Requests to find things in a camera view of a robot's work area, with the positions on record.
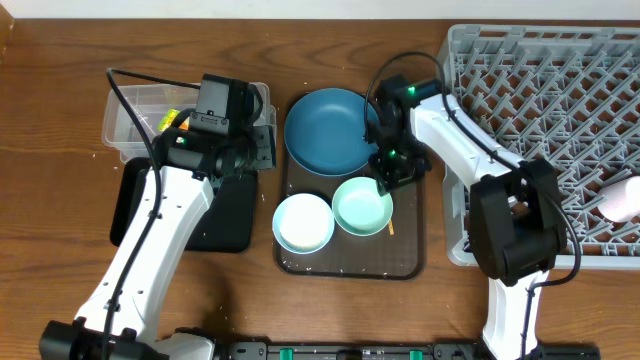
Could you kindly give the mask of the yellow snack wrapper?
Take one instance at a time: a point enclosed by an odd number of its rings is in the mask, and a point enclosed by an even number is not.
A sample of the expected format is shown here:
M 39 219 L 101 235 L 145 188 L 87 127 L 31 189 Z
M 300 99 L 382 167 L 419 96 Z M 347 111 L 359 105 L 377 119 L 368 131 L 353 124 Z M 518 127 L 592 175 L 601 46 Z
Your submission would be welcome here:
M 157 125 L 157 130 L 160 132 L 166 130 L 172 124 L 179 113 L 180 110 L 169 109 L 160 123 Z M 186 120 L 179 126 L 179 128 L 182 130 L 187 130 L 189 128 L 189 117 L 186 118 Z

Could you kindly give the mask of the mint green bowl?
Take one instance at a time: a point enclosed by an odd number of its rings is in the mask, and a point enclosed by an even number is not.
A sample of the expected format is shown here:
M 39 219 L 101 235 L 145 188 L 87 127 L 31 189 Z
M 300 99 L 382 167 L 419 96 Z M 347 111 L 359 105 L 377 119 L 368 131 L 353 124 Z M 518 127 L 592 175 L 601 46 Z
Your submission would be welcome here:
M 369 177 L 346 180 L 332 198 L 335 221 L 347 233 L 360 237 L 372 236 L 385 228 L 393 210 L 391 195 L 381 195 L 378 183 Z

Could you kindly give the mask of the dark blue plate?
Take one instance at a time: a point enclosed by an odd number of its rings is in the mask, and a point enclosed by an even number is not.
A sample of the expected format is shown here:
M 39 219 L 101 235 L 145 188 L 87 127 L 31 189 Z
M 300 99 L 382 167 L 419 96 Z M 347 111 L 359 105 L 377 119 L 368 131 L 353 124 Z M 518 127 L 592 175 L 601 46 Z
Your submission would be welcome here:
M 287 114 L 285 146 L 291 157 L 316 175 L 339 177 L 363 168 L 377 146 L 364 139 L 365 120 L 376 123 L 360 94 L 325 88 L 301 97 Z

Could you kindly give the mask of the light blue bowl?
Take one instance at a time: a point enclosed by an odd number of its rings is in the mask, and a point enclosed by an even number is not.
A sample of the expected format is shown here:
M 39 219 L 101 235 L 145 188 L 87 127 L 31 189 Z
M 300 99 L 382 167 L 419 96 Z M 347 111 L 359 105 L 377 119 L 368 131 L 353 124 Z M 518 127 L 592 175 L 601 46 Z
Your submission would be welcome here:
M 329 243 L 334 229 L 330 206 L 310 193 L 287 197 L 278 205 L 272 219 L 272 231 L 278 244 L 300 255 L 322 249 Z

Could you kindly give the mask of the pink cup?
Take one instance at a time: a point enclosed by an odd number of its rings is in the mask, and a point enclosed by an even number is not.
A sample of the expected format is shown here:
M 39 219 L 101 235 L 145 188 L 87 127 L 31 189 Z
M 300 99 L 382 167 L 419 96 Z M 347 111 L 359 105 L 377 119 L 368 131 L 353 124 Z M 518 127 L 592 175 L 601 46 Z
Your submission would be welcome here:
M 602 188 L 599 212 L 608 220 L 623 223 L 639 215 L 639 177 L 633 176 Z

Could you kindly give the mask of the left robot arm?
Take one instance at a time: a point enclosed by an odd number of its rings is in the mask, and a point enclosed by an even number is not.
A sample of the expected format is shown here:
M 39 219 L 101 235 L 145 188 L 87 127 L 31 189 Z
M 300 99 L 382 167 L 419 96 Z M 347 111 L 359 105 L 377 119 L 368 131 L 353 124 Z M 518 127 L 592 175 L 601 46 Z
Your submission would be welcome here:
M 268 87 L 206 74 L 195 107 L 155 138 L 140 134 L 150 169 L 117 253 L 71 323 L 50 321 L 44 359 L 223 359 L 193 329 L 159 339 L 161 310 L 190 241 L 216 250 L 251 237 L 258 173 L 273 169 Z

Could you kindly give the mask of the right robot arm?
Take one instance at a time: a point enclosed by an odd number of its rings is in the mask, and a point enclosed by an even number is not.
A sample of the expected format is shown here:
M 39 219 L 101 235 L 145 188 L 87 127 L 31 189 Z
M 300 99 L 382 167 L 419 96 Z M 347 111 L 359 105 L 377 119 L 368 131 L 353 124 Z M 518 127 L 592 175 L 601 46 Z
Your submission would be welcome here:
M 502 147 L 438 80 L 387 78 L 374 109 L 380 121 L 367 124 L 365 138 L 378 147 L 369 165 L 379 192 L 421 179 L 429 151 L 440 157 L 469 194 L 468 241 L 489 279 L 484 344 L 496 359 L 533 354 L 540 286 L 567 245 L 553 166 Z

